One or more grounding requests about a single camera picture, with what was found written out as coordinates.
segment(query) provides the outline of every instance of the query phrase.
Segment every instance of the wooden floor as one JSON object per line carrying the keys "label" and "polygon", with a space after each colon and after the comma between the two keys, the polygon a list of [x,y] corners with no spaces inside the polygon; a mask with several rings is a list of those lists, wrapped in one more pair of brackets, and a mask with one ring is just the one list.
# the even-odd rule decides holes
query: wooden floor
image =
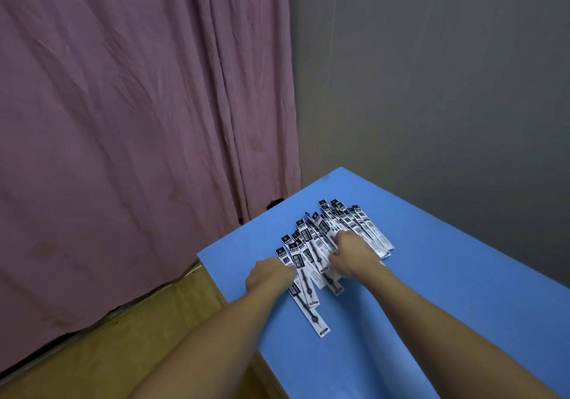
{"label": "wooden floor", "polygon": [[[0,387],[0,399],[123,399],[186,333],[223,305],[200,267],[18,374]],[[235,397],[269,395],[250,367]]]}

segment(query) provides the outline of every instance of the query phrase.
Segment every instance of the fist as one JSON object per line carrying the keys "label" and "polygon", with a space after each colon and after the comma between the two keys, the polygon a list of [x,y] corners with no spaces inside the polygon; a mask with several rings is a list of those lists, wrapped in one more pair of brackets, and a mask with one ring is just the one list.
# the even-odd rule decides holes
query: fist
{"label": "fist", "polygon": [[257,261],[246,279],[247,292],[268,286],[281,294],[293,283],[295,273],[294,266],[287,267],[276,257]]}
{"label": "fist", "polygon": [[332,267],[347,278],[359,279],[363,272],[380,267],[380,259],[354,231],[339,231],[335,236],[337,254],[329,256]]}

